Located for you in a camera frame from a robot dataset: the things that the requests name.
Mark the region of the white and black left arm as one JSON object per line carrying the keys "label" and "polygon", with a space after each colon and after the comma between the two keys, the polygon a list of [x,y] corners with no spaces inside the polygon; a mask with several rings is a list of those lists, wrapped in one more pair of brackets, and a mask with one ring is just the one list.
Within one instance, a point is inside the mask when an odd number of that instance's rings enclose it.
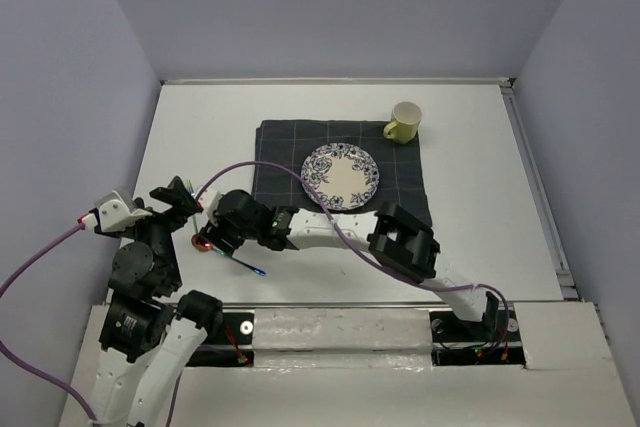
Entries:
{"label": "white and black left arm", "polygon": [[223,321],[221,301],[199,291],[177,306],[162,303],[182,285],[172,235],[202,207],[180,177],[150,195],[166,210],[115,190],[91,212],[96,234],[127,241],[112,260],[112,295],[90,398],[100,426],[154,425],[187,362],[219,335]]}

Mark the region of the cream and yellow mug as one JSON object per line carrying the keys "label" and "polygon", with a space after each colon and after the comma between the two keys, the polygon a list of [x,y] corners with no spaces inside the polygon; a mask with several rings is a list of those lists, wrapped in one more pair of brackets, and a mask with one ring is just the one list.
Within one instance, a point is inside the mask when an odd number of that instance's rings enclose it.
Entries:
{"label": "cream and yellow mug", "polygon": [[405,145],[417,135],[422,121],[422,110],[412,102],[401,102],[394,106],[391,120],[383,129],[383,136],[397,144]]}

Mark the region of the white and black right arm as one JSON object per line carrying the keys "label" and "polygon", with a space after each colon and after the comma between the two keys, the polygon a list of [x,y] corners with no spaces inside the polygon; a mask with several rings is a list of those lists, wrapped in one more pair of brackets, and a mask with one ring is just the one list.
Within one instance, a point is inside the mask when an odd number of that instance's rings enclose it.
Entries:
{"label": "white and black right arm", "polygon": [[500,297],[471,282],[442,256],[434,232],[397,204],[362,214],[326,214],[294,206],[269,208],[242,190],[207,191],[207,223],[192,237],[200,250],[231,257],[246,241],[272,251],[348,249],[375,260],[376,268],[435,293],[449,305],[470,338],[493,341]]}

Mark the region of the blue floral ceramic plate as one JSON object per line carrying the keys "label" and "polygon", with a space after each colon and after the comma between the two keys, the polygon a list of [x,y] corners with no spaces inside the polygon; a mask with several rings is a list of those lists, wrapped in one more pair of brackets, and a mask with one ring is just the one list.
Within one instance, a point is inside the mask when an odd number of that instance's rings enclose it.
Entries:
{"label": "blue floral ceramic plate", "polygon": [[336,142],[318,147],[303,161],[300,176],[312,201],[314,191],[332,211],[346,212],[364,207],[374,197],[380,170],[361,147]]}

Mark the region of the dark checked cloth placemat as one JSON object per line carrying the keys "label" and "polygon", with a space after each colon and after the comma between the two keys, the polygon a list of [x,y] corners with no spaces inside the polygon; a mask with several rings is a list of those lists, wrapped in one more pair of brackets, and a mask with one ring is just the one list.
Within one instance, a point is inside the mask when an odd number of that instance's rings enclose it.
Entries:
{"label": "dark checked cloth placemat", "polygon": [[265,120],[256,129],[255,159],[301,172],[304,160],[329,143],[348,143],[371,154],[380,172],[373,198],[353,213],[396,203],[433,224],[424,187],[419,139],[400,145],[383,137],[384,121]]}

